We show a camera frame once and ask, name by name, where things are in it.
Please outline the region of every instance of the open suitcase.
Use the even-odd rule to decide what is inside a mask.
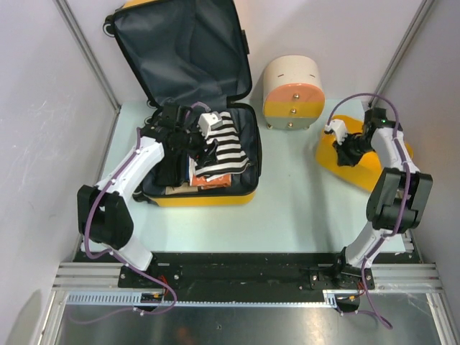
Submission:
[[[155,169],[133,195],[159,206],[211,206],[248,203],[262,166],[262,146],[254,109],[237,103],[252,88],[249,48],[232,0],[136,0],[108,16],[113,33],[148,102],[228,111],[251,165],[232,175],[231,186],[197,193],[165,195],[154,184]]]

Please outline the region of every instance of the gray wall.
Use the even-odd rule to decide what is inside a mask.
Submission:
[[[28,344],[114,118],[51,0],[0,0],[0,344]]]
[[[438,264],[460,324],[460,1],[438,1],[386,95],[400,112],[415,163],[433,175],[428,207],[415,235]]]

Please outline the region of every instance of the suitcase lid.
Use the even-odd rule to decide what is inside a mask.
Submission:
[[[249,48],[232,0],[156,0],[115,12],[111,26],[151,103],[211,108],[252,88]]]

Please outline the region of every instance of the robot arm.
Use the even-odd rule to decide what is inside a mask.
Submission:
[[[394,129],[395,122],[389,121],[385,110],[379,108],[366,112],[363,133],[349,134],[341,120],[333,120],[325,128],[327,134],[336,137],[338,165],[355,166],[365,153],[375,151],[383,166],[367,204],[368,222],[342,252],[341,265],[348,268],[361,268],[364,261],[365,267],[370,268],[385,241],[418,226],[428,200],[433,179],[421,173],[410,159],[402,128],[395,136]]]
[[[165,105],[162,115],[138,130],[137,144],[120,164],[94,186],[78,191],[78,229],[85,237],[115,251],[139,270],[145,271],[152,253],[134,235],[134,223],[127,204],[145,175],[165,156],[167,150],[187,150],[197,162],[215,160],[216,143],[206,144],[204,135],[218,126],[218,114],[203,113],[198,128],[190,128],[190,109]],[[87,253],[89,257],[98,257]]]

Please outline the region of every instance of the striped shirt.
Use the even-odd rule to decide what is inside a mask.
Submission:
[[[196,176],[206,176],[207,180],[213,180],[225,174],[241,174],[251,165],[239,141],[238,131],[230,113],[224,111],[220,115],[223,120],[222,125],[210,131],[206,138],[208,144],[211,144],[213,140],[218,142],[217,163],[201,169],[198,169],[195,164]]]

